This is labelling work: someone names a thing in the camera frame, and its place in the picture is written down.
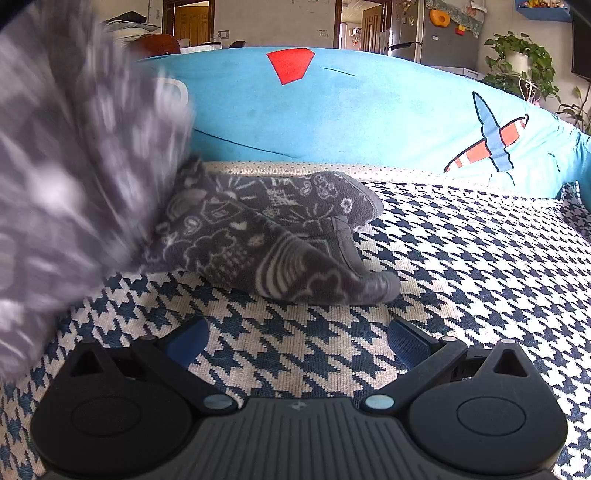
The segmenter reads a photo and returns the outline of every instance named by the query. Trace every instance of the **silver screw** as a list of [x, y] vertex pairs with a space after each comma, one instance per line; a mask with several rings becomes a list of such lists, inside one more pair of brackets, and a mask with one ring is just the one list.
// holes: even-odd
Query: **silver screw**
[[203, 405], [209, 410], [225, 410], [232, 406], [233, 400], [227, 395], [209, 395], [203, 400]]
[[365, 399], [365, 404], [373, 410], [388, 410], [394, 406], [395, 401], [387, 395], [372, 395]]

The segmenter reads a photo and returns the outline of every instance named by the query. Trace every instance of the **triangular hole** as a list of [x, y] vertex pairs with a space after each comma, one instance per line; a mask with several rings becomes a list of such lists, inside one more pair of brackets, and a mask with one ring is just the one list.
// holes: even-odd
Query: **triangular hole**
[[100, 367], [99, 361], [92, 352], [85, 352], [82, 354], [76, 366], [72, 369], [71, 377], [81, 377], [82, 375], [100, 374], [103, 369]]
[[514, 377], [527, 377], [527, 373], [521, 365], [513, 350], [505, 350], [495, 366], [495, 373], [513, 375]]

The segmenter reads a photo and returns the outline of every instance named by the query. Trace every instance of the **black chair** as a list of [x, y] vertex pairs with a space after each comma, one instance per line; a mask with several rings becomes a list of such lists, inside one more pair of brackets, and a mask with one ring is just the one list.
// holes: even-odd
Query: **black chair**
[[244, 46], [246, 46], [246, 42], [244, 40], [236, 40], [228, 48], [242, 48]]

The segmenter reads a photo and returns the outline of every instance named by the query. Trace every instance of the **potted plant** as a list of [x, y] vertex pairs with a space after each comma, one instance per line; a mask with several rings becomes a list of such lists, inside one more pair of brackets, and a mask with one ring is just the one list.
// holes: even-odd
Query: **potted plant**
[[498, 55], [496, 59], [486, 57], [491, 73], [484, 77], [483, 83], [531, 103], [558, 97], [558, 87], [553, 83], [556, 71], [552, 58], [544, 47], [533, 43], [529, 35], [497, 34], [484, 45], [489, 45]]
[[591, 109], [585, 110], [587, 100], [589, 99], [589, 90], [591, 90], [591, 82], [589, 82], [587, 93], [585, 94], [585, 98], [583, 98], [579, 87], [575, 87], [573, 93], [579, 99], [579, 103], [572, 105], [561, 103], [558, 107], [559, 110], [556, 112], [557, 115], [567, 115], [571, 120], [574, 120], [573, 125], [587, 135], [591, 135]]

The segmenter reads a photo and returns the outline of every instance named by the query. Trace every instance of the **red shape print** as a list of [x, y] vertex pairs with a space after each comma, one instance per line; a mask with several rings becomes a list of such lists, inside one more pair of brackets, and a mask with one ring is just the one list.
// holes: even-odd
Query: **red shape print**
[[307, 48], [289, 48], [272, 51], [267, 54], [282, 85], [301, 80], [314, 57], [314, 52]]

